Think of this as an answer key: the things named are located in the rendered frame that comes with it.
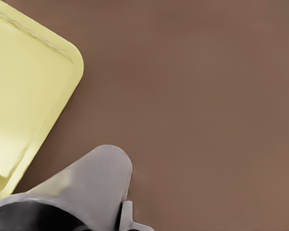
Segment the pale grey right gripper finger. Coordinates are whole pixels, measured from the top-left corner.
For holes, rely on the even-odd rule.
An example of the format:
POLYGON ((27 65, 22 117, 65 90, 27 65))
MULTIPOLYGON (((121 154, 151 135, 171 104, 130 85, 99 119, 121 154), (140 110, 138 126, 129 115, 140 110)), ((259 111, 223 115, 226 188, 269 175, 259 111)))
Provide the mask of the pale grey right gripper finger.
POLYGON ((119 231, 155 231, 153 228, 137 223, 133 220, 133 203, 124 201, 122 203, 119 231))

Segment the white IKEA cup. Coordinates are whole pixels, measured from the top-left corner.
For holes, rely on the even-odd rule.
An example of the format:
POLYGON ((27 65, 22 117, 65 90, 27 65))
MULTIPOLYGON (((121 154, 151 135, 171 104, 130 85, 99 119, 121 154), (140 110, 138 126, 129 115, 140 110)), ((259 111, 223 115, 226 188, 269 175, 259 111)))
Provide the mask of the white IKEA cup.
POLYGON ((113 231, 131 173, 122 149, 96 147, 31 190, 0 199, 0 231, 113 231))

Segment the pale yellow rectangular tray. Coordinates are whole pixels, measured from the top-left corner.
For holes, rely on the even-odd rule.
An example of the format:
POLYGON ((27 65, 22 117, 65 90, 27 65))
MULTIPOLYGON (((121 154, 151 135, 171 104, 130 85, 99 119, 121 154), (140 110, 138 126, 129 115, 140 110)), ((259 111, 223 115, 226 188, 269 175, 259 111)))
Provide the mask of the pale yellow rectangular tray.
POLYGON ((13 193, 83 70, 74 44, 0 0, 0 199, 13 193))

